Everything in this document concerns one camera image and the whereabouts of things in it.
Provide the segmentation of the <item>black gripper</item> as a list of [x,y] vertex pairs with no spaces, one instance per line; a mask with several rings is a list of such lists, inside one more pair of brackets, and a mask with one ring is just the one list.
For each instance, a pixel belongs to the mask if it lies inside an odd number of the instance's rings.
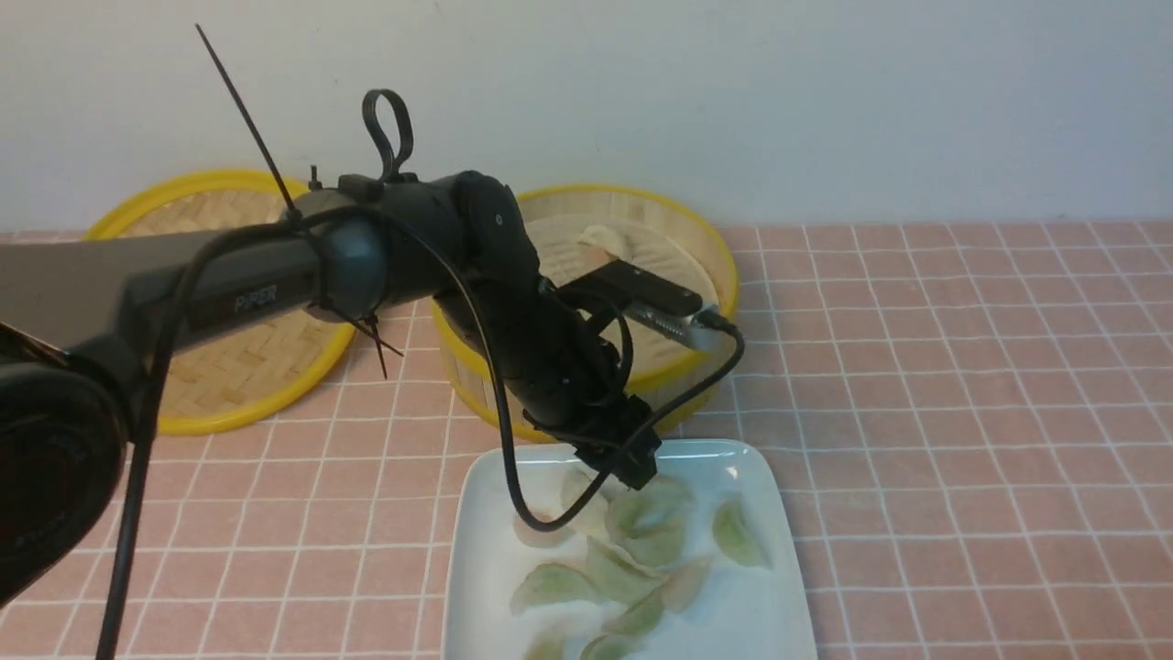
[[576,456],[596,472],[610,468],[608,475],[621,485],[640,491],[658,475],[656,455],[663,445],[662,436],[647,423],[650,404],[629,394],[591,411],[568,434]]

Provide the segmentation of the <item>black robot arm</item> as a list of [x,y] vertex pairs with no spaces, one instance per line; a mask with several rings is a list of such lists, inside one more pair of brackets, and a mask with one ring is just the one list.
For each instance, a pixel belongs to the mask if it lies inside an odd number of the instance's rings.
[[597,472],[639,489],[662,445],[619,351],[540,272],[510,188],[341,177],[276,223],[4,246],[4,603],[88,535],[128,444],[158,434],[189,347],[307,309],[332,324],[432,298],[522,404]]

